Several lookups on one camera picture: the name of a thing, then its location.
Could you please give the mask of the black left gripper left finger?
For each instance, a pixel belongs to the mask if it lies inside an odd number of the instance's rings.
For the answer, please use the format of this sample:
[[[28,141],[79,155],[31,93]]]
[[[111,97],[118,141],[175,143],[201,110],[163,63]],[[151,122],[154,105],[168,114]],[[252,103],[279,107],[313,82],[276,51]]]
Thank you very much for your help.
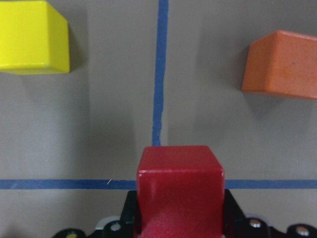
[[[130,236],[139,235],[139,204],[137,191],[128,191],[120,215],[120,221],[124,224]]]

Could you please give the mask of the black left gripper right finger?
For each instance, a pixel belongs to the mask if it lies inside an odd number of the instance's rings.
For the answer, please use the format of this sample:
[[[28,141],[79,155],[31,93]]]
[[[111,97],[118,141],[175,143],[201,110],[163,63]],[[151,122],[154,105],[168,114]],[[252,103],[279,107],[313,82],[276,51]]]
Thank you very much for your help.
[[[223,234],[240,236],[243,233],[246,216],[229,189],[224,191]]]

